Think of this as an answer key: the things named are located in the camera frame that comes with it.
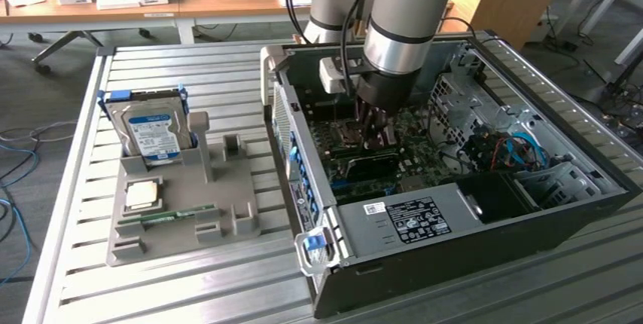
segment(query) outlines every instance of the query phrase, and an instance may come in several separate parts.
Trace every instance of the green circuit board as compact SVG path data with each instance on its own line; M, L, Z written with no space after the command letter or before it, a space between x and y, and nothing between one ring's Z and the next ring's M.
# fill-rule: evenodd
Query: green circuit board
M352 119L309 123L339 204L433 187L457 173L427 138L427 123L419 109L403 109L393 124L396 144L376 149L360 149L360 127Z

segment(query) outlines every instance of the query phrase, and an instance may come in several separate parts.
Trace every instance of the gray carpet floor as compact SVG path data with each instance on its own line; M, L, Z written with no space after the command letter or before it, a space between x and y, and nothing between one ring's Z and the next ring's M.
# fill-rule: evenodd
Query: gray carpet floor
M561 14L570 1L555 0L551 13ZM576 24L583 15L584 11L574 17L559 40L576 40ZM614 58L642 27L643 12L628 5L616 3L592 32L594 46L582 45L572 55L580 60L588 59L604 67L612 68ZM215 30L204 29L203 32L215 38L224 38L232 28L232 25L224 25ZM115 46L179 43L176 29L155 28L149 31L153 39L140 37L136 30L99 32L96 37L105 45ZM241 24L227 40L288 38L292 32L289 23ZM47 41L53 41L60 36L60 34L43 35ZM7 38L7 35L0 36L0 41L5 41ZM44 44L31 42L27 35L17 34L11 44L0 49L0 130L40 127L56 121L77 118L96 49L88 41L79 39L45 60L44 63L52 67L53 72L48 76L41 76L33 70L31 58L44 46ZM541 46L529 44L524 47L523 54L544 73L556 72L552 79L564 88L574 91L587 90L598 84L598 78L588 74L584 64L568 69L574 65L572 59L551 52ZM631 82L639 85L642 78L643 67L639 67ZM71 127L63 127L52 131L51 135L65 135L69 132ZM39 149L37 170L21 182L9 187L12 198L23 211L27 227L37 246L43 245L47 233L69 144L71 141L43 144ZM33 142L24 142L13 146L32 148L32 145ZM0 150L0 174L23 159L23 155ZM0 222L0 233L5 231L8 221ZM0 244L0 278L21 264L24 255L24 238L16 227L5 242ZM31 289L28 280L35 274L37 262L39 255L35 252L29 264L17 275L25 281L7 283L0 287L0 322L4 324L15 324L23 318Z

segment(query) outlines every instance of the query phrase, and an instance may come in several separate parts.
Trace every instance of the white sticker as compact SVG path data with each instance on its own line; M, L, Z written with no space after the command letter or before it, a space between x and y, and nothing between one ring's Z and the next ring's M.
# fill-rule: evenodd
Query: white sticker
M364 211L367 215L373 215L380 212L385 212L385 205L383 202L375 202L364 205Z
M167 160L179 155L179 141L176 135L169 132L171 125L169 115L129 118L140 155L149 160Z
M144 17L173 17L173 13L147 13Z

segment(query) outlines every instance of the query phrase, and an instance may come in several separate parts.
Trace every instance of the aluminum profile table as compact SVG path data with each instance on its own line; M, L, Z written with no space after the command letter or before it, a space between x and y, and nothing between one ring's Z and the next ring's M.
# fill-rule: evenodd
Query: aluminum profile table
M313 320L259 94L259 49L284 43L127 47L96 58L23 322L365 324L628 322L643 318L643 203L636 199L555 250ZM487 45L643 184L640 156L501 42ZM188 88L192 110L209 113L209 142L232 132L248 141L263 234L240 243L108 267L120 144L96 108L96 91L151 90L177 84ZM497 90L496 94L511 101L515 93Z

